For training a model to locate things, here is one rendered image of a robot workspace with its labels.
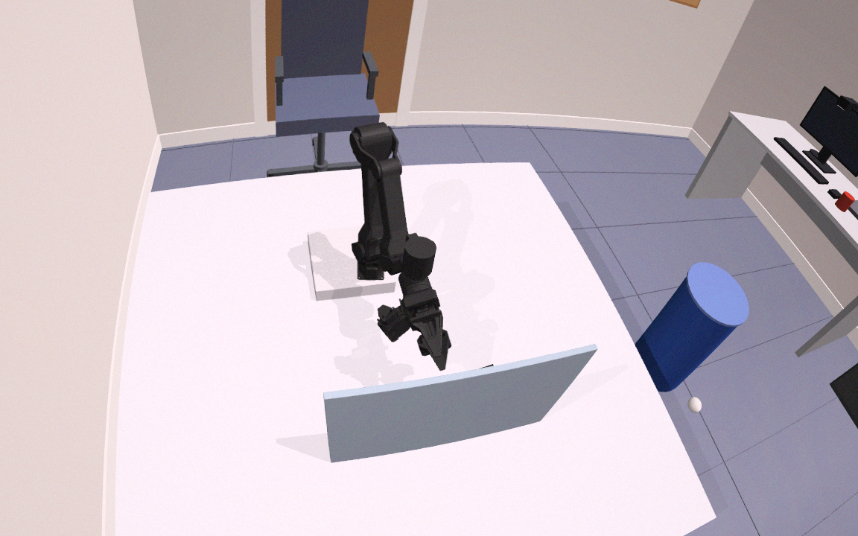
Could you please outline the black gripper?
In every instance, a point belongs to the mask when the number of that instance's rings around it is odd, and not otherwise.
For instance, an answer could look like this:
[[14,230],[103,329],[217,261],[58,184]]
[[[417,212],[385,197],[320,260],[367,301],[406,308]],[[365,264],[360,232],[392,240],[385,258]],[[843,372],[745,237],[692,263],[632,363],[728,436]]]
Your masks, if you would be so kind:
[[[411,287],[401,301],[403,313],[414,331],[420,332],[418,347],[420,355],[431,355],[440,371],[445,370],[448,350],[452,344],[448,331],[443,329],[442,310],[436,290],[427,285]],[[411,318],[408,311],[411,313]]]

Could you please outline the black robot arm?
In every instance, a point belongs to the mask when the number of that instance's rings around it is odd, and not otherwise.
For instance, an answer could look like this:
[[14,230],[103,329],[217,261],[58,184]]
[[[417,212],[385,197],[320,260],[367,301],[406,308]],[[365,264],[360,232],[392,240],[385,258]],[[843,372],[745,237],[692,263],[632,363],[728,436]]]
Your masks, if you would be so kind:
[[[436,244],[416,233],[409,234],[403,205],[399,141],[386,123],[355,127],[349,135],[353,155],[361,165],[364,224],[352,243],[357,259],[357,279],[384,279],[384,272],[398,276],[404,295],[411,287],[427,285],[433,270]],[[389,159],[392,151],[394,155]],[[409,318],[403,308],[382,305],[378,326],[391,342],[408,332]]]

